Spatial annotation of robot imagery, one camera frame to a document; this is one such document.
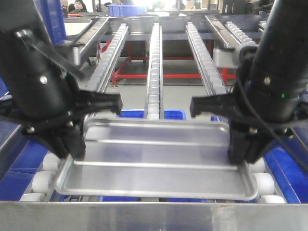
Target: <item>metal tray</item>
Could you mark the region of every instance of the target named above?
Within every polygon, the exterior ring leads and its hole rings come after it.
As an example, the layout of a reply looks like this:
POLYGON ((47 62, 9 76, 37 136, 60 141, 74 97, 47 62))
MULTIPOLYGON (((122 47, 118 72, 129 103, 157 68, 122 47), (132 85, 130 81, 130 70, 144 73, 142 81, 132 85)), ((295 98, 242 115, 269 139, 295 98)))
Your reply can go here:
POLYGON ((68 38, 81 35, 92 24, 91 19, 66 18, 64 25, 68 38))
POLYGON ((86 156, 68 157, 56 180, 67 195, 252 200, 247 163, 228 162, 222 122, 145 119, 85 121, 86 156))

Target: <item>red metal frame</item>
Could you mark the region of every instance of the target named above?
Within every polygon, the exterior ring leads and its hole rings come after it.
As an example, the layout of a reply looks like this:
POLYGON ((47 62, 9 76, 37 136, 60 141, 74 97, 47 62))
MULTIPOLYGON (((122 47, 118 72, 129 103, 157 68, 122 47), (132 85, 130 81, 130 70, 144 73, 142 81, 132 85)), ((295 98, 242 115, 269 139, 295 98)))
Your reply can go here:
MULTIPOLYGON (((124 78, 147 78, 147 74, 121 74, 125 66, 131 60, 148 60, 149 57, 128 57, 124 63, 113 73, 112 84, 116 85, 118 79, 124 78)), ((193 60, 193 57, 164 57, 164 60, 193 60)), ((164 74, 164 78, 200 78, 199 74, 164 74)))
MULTIPOLYGON (((102 47, 102 52, 106 51, 108 46, 110 45, 111 41, 107 41, 106 45, 102 47)), ((208 50, 210 54, 213 54, 213 40, 208 41, 208 50)), ((149 57, 143 57, 143 56, 131 56, 131 41, 128 41, 128 58, 124 61, 124 63, 113 73, 112 75, 112 84, 116 85, 116 81, 118 79, 124 79, 124 78, 147 78, 147 74, 121 74, 123 69, 126 67, 128 63, 130 63, 132 60, 149 60, 149 57)), ((164 60, 194 60, 194 57, 163 57, 164 60)), ((228 74, 228 69, 223 68, 221 71, 221 77, 223 81, 226 83, 228 79, 235 79, 235 75, 228 74)), ((200 78, 199 74, 164 74, 164 78, 200 78)))
POLYGON ((220 72, 220 75, 225 83, 227 83, 228 79, 236 79, 235 75, 228 73, 227 68, 223 68, 222 71, 220 72))

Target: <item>gray floor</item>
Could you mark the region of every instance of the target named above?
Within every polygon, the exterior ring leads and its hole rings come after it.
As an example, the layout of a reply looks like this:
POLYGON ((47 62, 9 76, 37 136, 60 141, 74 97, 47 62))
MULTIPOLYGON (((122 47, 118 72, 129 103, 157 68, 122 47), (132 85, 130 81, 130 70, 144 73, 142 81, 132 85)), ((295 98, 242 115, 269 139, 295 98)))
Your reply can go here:
MULTIPOLYGON (((123 70, 126 74, 146 74, 147 65, 142 62, 135 62, 123 70)), ((82 71, 90 78, 95 65, 85 64, 82 71)), ((188 61, 164 61, 164 73, 173 74, 193 74, 198 73, 194 60, 188 61)), ((85 87, 87 79, 79 82, 79 86, 85 87)), ((145 79, 123 79, 118 82, 118 87, 114 89, 109 83, 106 93, 119 93, 123 102, 123 109, 144 109, 146 98, 146 80, 145 79)), ((192 96, 205 96, 205 89, 200 79, 165 79, 164 80, 164 108, 165 110, 183 110, 186 112, 187 119, 190 116, 190 103, 192 96)), ((115 117, 110 112, 98 113, 102 117, 115 117)), ((209 115, 200 115, 197 120, 208 121, 209 115)))

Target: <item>black cable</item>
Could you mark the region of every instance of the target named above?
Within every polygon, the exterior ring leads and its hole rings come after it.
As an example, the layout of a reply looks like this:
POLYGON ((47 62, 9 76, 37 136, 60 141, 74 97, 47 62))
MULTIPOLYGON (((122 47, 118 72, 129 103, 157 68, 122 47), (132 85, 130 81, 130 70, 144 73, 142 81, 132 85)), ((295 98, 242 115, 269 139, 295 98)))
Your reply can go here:
POLYGON ((299 159, 296 154, 289 148, 289 146, 287 144, 284 143, 284 141, 275 133, 275 131, 260 117, 260 115, 256 112, 256 110, 253 108, 253 106, 251 105, 251 103, 249 102, 243 85, 241 83, 241 81, 239 80, 238 77, 236 77, 236 83, 237 86, 241 92, 241 95, 244 99, 244 102, 246 104, 246 106, 248 107, 248 109, 250 110, 250 112, 253 114, 253 116, 261 123, 261 125, 263 126, 264 129, 266 129, 271 135, 272 137, 277 140, 277 142, 282 146, 282 148, 287 151, 287 153, 295 160, 295 162, 301 166, 306 172, 308 172, 308 165, 302 161, 301 159, 299 159))

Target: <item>blue bin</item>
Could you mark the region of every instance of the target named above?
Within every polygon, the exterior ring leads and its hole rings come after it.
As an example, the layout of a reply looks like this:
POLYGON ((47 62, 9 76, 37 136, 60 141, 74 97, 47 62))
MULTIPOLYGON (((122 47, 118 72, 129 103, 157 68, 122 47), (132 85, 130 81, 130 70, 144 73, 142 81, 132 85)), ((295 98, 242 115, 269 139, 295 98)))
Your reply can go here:
POLYGON ((140 13, 145 13, 144 6, 134 5, 109 5, 109 15, 111 17, 134 17, 140 13))
POLYGON ((34 0, 40 12, 53 45, 61 45, 66 40, 66 31, 60 0, 34 0))
POLYGON ((8 92, 8 89, 6 88, 4 82, 0 78, 0 98, 5 95, 8 92))
POLYGON ((288 203, 308 203, 308 178, 293 158, 277 147, 265 155, 279 187, 288 203))
MULTIPOLYGON (((121 118, 143 118, 144 110, 122 110, 121 118)), ((165 119, 186 120, 186 113, 183 110, 165 110, 165 119)))

